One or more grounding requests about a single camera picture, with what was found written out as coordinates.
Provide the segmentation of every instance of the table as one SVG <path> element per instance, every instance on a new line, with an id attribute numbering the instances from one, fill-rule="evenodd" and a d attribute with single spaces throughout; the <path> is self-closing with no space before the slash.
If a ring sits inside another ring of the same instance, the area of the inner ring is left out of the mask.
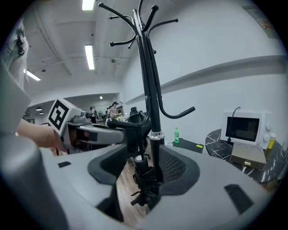
<path id="1" fill-rule="evenodd" d="M 285 166 L 287 152 L 284 151 L 277 141 L 271 150 L 264 150 L 266 165 L 263 170 L 260 171 L 255 168 L 249 168 L 234 162 L 230 162 L 229 159 L 232 154 L 233 143 L 228 144 L 227 142 L 220 140 L 220 136 L 221 129 L 215 130 L 207 135 L 205 146 L 210 156 L 220 158 L 233 164 L 243 173 L 253 178 L 253 180 L 263 184 L 273 181 L 282 172 Z"/>
<path id="2" fill-rule="evenodd" d="M 118 117 L 120 121 L 126 121 L 128 120 L 129 116 L 122 116 L 122 117 Z"/>
<path id="3" fill-rule="evenodd" d="M 203 152 L 203 145 L 201 144 L 196 144 L 194 142 L 189 142 L 187 140 L 184 140 L 183 138 L 179 138 L 179 143 L 173 142 L 174 147 L 179 147 L 182 149 L 187 149 L 191 150 L 197 153 L 202 153 Z"/>

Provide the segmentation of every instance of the round table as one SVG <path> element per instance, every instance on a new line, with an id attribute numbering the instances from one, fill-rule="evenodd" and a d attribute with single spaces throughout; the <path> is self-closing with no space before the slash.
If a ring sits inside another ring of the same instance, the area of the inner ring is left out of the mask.
<path id="1" fill-rule="evenodd" d="M 220 140 L 221 129 L 209 133 L 205 140 L 205 146 L 210 156 L 214 156 L 233 164 L 236 168 L 247 174 L 253 180 L 266 184 L 276 179 L 285 166 L 287 152 L 283 150 L 278 142 L 275 142 L 271 150 L 264 150 L 266 165 L 262 171 L 249 168 L 237 163 L 230 162 L 233 143 L 228 144 Z"/>

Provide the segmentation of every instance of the ceiling light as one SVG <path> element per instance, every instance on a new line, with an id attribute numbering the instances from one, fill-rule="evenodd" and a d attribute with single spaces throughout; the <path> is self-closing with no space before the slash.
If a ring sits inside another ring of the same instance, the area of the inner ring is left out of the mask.
<path id="1" fill-rule="evenodd" d="M 92 45 L 86 45 L 85 46 L 85 52 L 86 52 L 86 58 L 88 62 L 88 67 L 90 70 L 95 69 L 94 68 L 94 61 L 93 61 L 93 52 L 92 52 L 93 46 Z"/>
<path id="2" fill-rule="evenodd" d="M 31 78 L 33 78 L 36 81 L 40 81 L 41 79 L 39 77 L 36 77 L 34 74 L 32 74 L 30 71 L 27 70 L 27 75 Z"/>
<path id="3" fill-rule="evenodd" d="M 95 0 L 83 0 L 82 10 L 93 10 Z"/>

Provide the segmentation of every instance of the coat rack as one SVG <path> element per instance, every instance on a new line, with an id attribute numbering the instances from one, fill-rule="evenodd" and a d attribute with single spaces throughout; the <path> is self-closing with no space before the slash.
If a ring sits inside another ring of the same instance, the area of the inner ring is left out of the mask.
<path id="1" fill-rule="evenodd" d="M 159 146 L 164 144 L 165 136 L 161 131 L 159 108 L 160 111 L 170 119 L 178 119 L 183 116 L 186 116 L 187 114 L 193 112 L 195 108 L 191 107 L 178 115 L 170 115 L 165 112 L 163 108 L 160 80 L 154 56 L 156 51 L 153 50 L 152 48 L 152 44 L 150 41 L 150 33 L 152 32 L 152 30 L 154 30 L 159 26 L 172 22 L 178 22 L 178 19 L 161 22 L 151 27 L 151 23 L 153 21 L 155 13 L 159 10 L 159 7 L 156 5 L 152 6 L 150 16 L 145 24 L 141 20 L 142 3 L 143 0 L 140 0 L 138 10 L 136 9 L 133 10 L 133 17 L 128 15 L 122 15 L 116 10 L 113 10 L 112 8 L 104 5 L 103 3 L 99 3 L 98 5 L 100 8 L 104 8 L 116 15 L 110 17 L 110 19 L 121 18 L 131 27 L 131 29 L 134 32 L 134 36 L 130 40 L 124 42 L 111 42 L 110 46 L 129 44 L 128 48 L 130 48 L 131 45 L 134 43 L 134 41 L 135 40 L 137 41 L 141 70 L 142 70 L 143 85 L 144 85 L 146 110 L 147 110 L 145 119 L 138 124 L 121 122 L 116 121 L 115 119 L 110 119 L 107 122 L 107 125 L 109 128 L 116 128 L 116 127 L 136 128 L 139 130 L 141 127 L 146 125 L 149 120 L 151 121 L 152 131 L 151 136 L 149 138 L 151 143 L 151 153 L 153 163 L 156 170 L 156 181 L 162 182 L 163 181 L 162 172 L 159 167 Z"/>

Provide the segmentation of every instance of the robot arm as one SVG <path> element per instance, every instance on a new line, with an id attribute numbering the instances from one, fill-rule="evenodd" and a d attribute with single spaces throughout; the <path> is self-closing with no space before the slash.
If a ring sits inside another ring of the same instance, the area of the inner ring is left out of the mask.
<path id="1" fill-rule="evenodd" d="M 65 99 L 58 98 L 53 103 L 48 114 L 48 123 L 58 133 L 63 146 L 74 150 L 74 138 L 82 143 L 94 145 L 109 145 L 124 141 L 124 130 L 110 130 L 104 125 L 90 122 L 89 112 L 85 112 Z"/>

